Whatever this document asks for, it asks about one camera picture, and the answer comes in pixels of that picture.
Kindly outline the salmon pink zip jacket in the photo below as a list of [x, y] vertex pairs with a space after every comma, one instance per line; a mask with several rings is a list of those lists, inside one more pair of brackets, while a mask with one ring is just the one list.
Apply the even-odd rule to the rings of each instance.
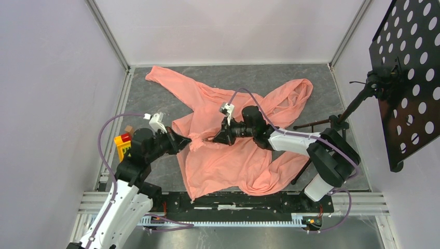
[[213, 88], [160, 66], [154, 66], [145, 78], [162, 85], [191, 109], [190, 114], [172, 122], [172, 129], [191, 139], [177, 159], [192, 200], [235, 186], [251, 196], [276, 193], [308, 161], [308, 156], [292, 152], [273, 159], [271, 151], [259, 148], [251, 138], [237, 139], [232, 146], [208, 138], [219, 131], [224, 117], [219, 108], [227, 101], [235, 106], [237, 120], [242, 120], [244, 107], [258, 103], [276, 126], [290, 126], [312, 94], [311, 81], [290, 80], [263, 97]]

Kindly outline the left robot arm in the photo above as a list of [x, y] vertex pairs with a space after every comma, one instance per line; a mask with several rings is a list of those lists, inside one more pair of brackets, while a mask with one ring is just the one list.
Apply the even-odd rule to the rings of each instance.
[[191, 139], [170, 127], [156, 132], [141, 128], [134, 131], [130, 143], [97, 218], [80, 241], [69, 243], [68, 248], [122, 248], [141, 218], [163, 205], [161, 187], [145, 181], [151, 163], [165, 154], [178, 154]]

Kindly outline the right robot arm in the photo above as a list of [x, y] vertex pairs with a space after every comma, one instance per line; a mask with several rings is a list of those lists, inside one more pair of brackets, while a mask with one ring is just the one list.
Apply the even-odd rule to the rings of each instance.
[[261, 149], [288, 151], [309, 157], [317, 175], [304, 188], [300, 206], [312, 212], [321, 204], [321, 199], [337, 187], [341, 187], [350, 176], [357, 173], [361, 160], [359, 154], [334, 129], [323, 132], [293, 132], [276, 127], [264, 119], [257, 106], [242, 110], [243, 121], [232, 117], [234, 106], [224, 103], [219, 111], [224, 114], [221, 129], [212, 140], [232, 146], [237, 138], [250, 137]]

